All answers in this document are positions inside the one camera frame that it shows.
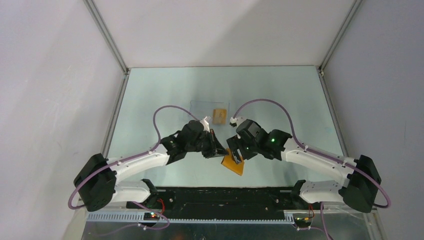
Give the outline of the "orange card holder wallet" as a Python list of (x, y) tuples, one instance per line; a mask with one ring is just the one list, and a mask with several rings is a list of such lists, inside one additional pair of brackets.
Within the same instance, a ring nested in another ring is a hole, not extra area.
[(225, 155), (221, 161), (221, 165), (234, 172), (235, 174), (242, 176), (244, 172), (245, 161), (242, 158), (241, 163), (236, 163), (234, 156), (232, 155), (229, 148), (226, 149), (228, 155)]

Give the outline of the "tan credit card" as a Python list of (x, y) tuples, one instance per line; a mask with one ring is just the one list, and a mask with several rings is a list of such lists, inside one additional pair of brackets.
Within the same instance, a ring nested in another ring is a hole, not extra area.
[(215, 108), (212, 115), (212, 123), (214, 125), (225, 125), (227, 122), (227, 109)]

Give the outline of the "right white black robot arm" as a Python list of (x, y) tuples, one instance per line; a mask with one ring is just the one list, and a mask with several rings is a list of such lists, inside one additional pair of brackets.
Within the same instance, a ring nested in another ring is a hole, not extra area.
[(330, 177), (326, 181), (298, 180), (291, 191), (291, 204), (304, 209), (309, 204), (344, 203), (351, 209), (370, 213), (382, 180), (374, 161), (320, 152), (299, 142), (290, 133), (266, 132), (257, 122), (243, 117), (229, 121), (236, 134), (227, 144), (237, 165), (257, 155), (269, 160), (298, 164)]

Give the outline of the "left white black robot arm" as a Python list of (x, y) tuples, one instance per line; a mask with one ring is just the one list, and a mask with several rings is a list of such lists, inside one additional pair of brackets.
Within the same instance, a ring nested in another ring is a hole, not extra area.
[(153, 208), (158, 202), (155, 186), (148, 179), (128, 179), (146, 170), (170, 165), (187, 153), (201, 153), (205, 159), (229, 153), (209, 126), (209, 118), (191, 120), (181, 130), (163, 137), (151, 149), (125, 159), (107, 159), (93, 155), (75, 177), (73, 184), (88, 212), (110, 203), (137, 202)]

